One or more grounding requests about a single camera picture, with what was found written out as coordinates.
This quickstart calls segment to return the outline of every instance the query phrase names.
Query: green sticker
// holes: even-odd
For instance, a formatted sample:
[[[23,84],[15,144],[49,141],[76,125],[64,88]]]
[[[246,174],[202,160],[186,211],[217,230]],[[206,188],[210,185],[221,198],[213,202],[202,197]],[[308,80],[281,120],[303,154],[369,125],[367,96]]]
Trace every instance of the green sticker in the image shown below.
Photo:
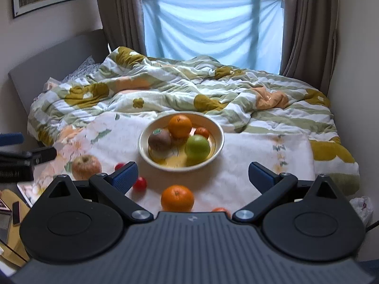
[[[162,129],[160,128],[157,128],[153,131],[153,135],[157,135],[157,134],[160,134],[162,132]]]

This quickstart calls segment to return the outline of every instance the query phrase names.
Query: curtain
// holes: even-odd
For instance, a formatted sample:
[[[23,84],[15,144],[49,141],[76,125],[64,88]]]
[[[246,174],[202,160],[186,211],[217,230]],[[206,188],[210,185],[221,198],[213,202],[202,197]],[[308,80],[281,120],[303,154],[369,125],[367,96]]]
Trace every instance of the curtain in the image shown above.
[[[146,54],[142,0],[97,0],[111,50],[126,46]]]
[[[329,89],[338,0],[284,0],[280,74],[321,90]]]
[[[142,0],[147,55],[279,73],[281,0]]]

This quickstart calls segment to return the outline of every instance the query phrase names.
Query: silver bolt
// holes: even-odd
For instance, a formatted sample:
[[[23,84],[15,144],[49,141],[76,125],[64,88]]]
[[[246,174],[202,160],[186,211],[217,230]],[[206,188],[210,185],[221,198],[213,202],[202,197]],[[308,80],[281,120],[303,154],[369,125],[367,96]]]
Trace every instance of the silver bolt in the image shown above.
[[[135,210],[131,213],[131,216],[137,220],[146,220],[150,217],[150,212],[147,210]]]
[[[241,209],[235,213],[235,216],[240,220],[250,220],[253,219],[254,213],[247,209]]]

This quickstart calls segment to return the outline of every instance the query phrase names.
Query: blue gripper pad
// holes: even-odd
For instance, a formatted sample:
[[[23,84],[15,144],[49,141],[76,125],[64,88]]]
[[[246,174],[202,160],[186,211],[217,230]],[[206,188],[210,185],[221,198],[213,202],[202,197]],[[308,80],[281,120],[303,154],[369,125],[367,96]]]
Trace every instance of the blue gripper pad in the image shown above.
[[[249,180],[261,194],[264,194],[279,182],[280,176],[258,162],[252,162],[249,165]]]
[[[135,184],[138,178],[138,166],[135,162],[128,162],[105,180],[115,187],[122,194],[125,194]]]
[[[21,144],[22,142],[22,133],[0,133],[0,146]]]

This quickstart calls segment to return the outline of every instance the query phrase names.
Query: orange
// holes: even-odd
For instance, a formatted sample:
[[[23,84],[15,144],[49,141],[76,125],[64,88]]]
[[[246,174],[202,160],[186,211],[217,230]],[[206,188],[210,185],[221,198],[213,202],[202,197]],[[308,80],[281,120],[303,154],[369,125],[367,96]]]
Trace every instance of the orange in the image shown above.
[[[203,137],[205,137],[206,139],[209,138],[209,131],[207,128],[204,128],[204,127],[199,127],[195,130],[195,133],[194,134],[199,134],[199,135],[202,135]]]
[[[232,215],[230,214],[230,211],[227,210],[226,208],[223,208],[223,207],[217,207],[217,208],[213,209],[212,212],[226,212],[228,218],[232,217]]]
[[[185,186],[173,185],[162,192],[161,205],[164,211],[190,212],[195,198]]]
[[[192,122],[185,115],[176,115],[170,119],[168,130],[174,138],[184,138],[190,134]]]

